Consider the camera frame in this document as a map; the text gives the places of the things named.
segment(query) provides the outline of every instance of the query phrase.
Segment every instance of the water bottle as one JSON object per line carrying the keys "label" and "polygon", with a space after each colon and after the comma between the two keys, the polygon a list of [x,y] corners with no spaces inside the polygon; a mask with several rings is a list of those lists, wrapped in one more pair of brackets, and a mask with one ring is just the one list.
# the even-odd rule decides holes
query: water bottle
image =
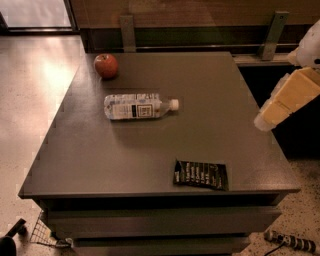
{"label": "water bottle", "polygon": [[159,93],[112,94],[104,100],[104,112],[111,120],[160,118],[177,111],[177,99],[160,99]]}

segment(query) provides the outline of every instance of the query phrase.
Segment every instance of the chair leg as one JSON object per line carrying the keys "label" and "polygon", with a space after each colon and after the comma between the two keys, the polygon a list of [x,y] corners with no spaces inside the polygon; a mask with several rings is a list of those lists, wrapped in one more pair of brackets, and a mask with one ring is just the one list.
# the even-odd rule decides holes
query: chair leg
{"label": "chair leg", "polygon": [[24,219],[18,220],[5,236],[14,237],[17,233],[19,233],[19,235],[24,235],[27,231],[24,226],[25,223],[26,221]]}
{"label": "chair leg", "polygon": [[16,256],[16,244],[10,236],[0,238],[0,255],[1,256]]}

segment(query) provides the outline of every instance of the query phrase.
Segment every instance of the black packet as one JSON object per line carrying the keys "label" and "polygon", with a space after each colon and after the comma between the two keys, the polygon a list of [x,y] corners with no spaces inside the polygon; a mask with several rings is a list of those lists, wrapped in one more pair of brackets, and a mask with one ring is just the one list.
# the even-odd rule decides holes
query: black packet
{"label": "black packet", "polygon": [[214,190],[229,190],[225,164],[176,161],[173,183]]}

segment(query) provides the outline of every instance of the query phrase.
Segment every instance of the bottle cap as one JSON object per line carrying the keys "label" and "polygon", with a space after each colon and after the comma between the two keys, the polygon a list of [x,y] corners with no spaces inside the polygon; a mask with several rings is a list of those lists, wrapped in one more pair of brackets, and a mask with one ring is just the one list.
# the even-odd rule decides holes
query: bottle cap
{"label": "bottle cap", "polygon": [[178,109],[179,109],[179,100],[177,100],[177,99],[172,99],[172,100],[170,101],[170,109],[171,109],[172,111],[178,110]]}

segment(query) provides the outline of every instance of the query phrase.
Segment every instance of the wire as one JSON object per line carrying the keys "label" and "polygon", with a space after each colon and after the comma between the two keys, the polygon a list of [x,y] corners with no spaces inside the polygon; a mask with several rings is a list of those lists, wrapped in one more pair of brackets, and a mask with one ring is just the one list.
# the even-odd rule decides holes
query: wire
{"label": "wire", "polygon": [[282,242],[278,247],[274,248],[273,250],[267,252],[264,256],[270,255],[271,253],[274,253],[275,251],[279,250],[282,246],[284,246],[285,243]]}

